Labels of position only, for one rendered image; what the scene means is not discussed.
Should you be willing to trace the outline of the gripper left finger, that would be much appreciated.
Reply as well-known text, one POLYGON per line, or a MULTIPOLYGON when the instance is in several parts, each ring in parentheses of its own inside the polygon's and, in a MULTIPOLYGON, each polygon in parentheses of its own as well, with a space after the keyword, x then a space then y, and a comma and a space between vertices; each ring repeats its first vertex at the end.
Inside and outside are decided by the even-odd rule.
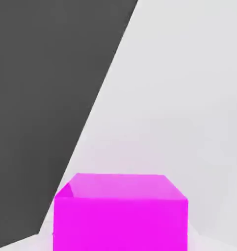
POLYGON ((53 213, 49 212, 44 219, 38 234, 38 251, 53 251, 53 213))

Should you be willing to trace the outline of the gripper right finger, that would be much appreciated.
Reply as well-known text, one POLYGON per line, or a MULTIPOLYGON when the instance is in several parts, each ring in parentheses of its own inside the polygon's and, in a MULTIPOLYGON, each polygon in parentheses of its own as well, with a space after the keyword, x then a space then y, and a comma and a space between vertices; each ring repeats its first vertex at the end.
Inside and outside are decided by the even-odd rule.
POLYGON ((188 251, 204 251, 205 245, 203 237, 197 230, 189 223, 188 224, 188 251))

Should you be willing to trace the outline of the small magenta cube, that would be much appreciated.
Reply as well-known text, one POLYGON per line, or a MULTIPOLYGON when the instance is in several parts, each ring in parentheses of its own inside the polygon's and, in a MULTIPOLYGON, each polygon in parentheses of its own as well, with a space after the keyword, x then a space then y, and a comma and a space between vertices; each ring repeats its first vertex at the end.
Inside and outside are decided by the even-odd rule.
POLYGON ((53 251, 188 251, 187 223, 166 176, 78 173, 54 198, 53 251))

